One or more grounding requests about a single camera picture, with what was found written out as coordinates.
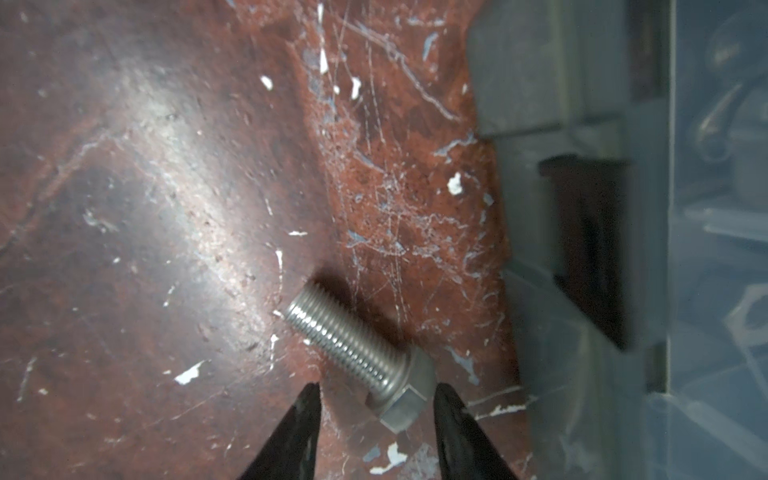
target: scratched red surface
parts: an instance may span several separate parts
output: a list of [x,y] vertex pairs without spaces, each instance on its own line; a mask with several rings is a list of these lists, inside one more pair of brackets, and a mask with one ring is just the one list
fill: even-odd
[[0,6],[3,475],[236,478],[320,381],[317,478],[439,478],[273,314],[315,276],[529,478],[480,3]]

